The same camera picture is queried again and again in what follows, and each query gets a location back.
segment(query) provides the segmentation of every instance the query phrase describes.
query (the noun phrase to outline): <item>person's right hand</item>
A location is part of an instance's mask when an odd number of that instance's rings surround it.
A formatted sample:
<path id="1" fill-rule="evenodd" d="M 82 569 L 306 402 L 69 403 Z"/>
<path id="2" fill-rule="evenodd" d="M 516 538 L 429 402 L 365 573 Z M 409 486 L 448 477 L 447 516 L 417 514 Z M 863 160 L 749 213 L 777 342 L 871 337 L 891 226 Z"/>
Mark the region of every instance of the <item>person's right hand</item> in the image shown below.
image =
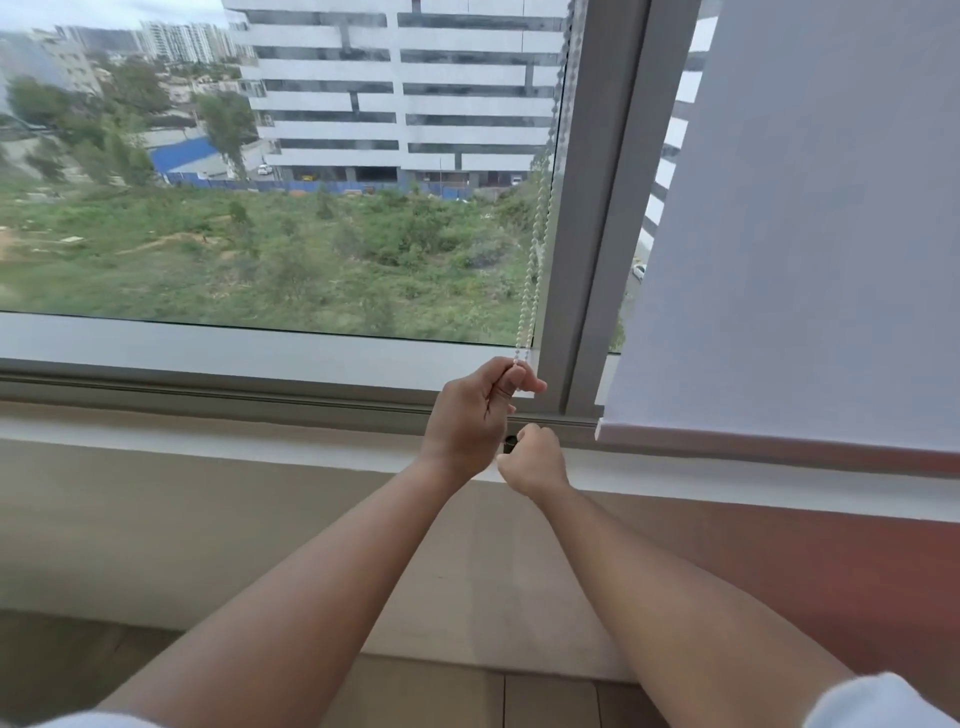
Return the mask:
<path id="1" fill-rule="evenodd" d="M 569 487 L 564 454 L 552 429 L 530 423 L 516 439 L 513 452 L 496 457 L 507 485 L 537 504 L 553 491 Z"/>

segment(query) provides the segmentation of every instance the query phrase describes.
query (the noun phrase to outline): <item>person's left hand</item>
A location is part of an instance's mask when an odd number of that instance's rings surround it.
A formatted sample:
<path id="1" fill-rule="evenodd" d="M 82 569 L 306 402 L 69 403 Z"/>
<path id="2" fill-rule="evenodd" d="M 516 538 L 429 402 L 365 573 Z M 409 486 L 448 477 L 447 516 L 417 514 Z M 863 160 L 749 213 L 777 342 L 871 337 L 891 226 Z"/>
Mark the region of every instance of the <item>person's left hand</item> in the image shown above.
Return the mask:
<path id="1" fill-rule="evenodd" d="M 457 486 L 490 465 L 507 434 L 507 415 L 516 408 L 517 389 L 544 392 L 526 362 L 497 356 L 462 379 L 449 381 L 433 406 L 420 448 L 420 459 L 457 478 Z"/>

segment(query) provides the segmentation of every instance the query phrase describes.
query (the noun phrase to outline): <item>hand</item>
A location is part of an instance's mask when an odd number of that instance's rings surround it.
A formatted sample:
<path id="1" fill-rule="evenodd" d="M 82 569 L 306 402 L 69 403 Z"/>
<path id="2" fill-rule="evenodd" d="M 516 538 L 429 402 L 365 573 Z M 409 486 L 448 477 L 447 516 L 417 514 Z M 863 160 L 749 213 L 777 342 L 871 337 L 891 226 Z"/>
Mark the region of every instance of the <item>hand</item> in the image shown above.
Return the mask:
<path id="1" fill-rule="evenodd" d="M 496 458 L 507 485 L 537 505 L 551 493 L 569 487 L 564 453 L 552 429 L 530 423 L 516 439 L 513 452 Z"/>
<path id="2" fill-rule="evenodd" d="M 464 485 L 493 460 L 507 434 L 507 415 L 516 412 L 510 397 L 517 389 L 544 392 L 526 362 L 498 356 L 462 379 L 449 381 L 437 397 L 423 435 L 420 459 L 438 466 Z"/>

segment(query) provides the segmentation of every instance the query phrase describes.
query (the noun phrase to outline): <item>white sleeve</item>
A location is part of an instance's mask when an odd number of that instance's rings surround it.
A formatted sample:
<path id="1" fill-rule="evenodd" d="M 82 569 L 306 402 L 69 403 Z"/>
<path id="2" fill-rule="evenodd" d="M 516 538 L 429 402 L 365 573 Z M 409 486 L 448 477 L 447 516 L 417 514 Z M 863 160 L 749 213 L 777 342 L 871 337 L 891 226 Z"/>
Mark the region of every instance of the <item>white sleeve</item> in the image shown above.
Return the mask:
<path id="1" fill-rule="evenodd" d="M 823 694 L 804 728 L 957 728 L 907 682 L 887 672 L 859 677 Z"/>
<path id="2" fill-rule="evenodd" d="M 146 720 L 116 713 L 77 713 L 75 716 L 59 717 L 35 728 L 159 728 Z"/>

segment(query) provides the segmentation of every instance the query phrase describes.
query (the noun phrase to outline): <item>person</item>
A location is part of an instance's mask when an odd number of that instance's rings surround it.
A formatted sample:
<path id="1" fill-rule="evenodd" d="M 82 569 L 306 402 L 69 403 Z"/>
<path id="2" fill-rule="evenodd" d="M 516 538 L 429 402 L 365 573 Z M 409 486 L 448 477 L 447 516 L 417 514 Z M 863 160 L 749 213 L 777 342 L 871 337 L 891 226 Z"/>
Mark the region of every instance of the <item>person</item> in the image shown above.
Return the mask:
<path id="1" fill-rule="evenodd" d="M 487 468 L 529 366 L 447 383 L 402 473 L 171 645 L 98 713 L 57 728 L 316 728 L 430 524 Z M 749 595 L 654 546 L 573 488 L 557 437 L 525 426 L 496 457 L 549 521 L 590 604 L 670 725 L 957 724 L 895 675 L 855 678 Z"/>

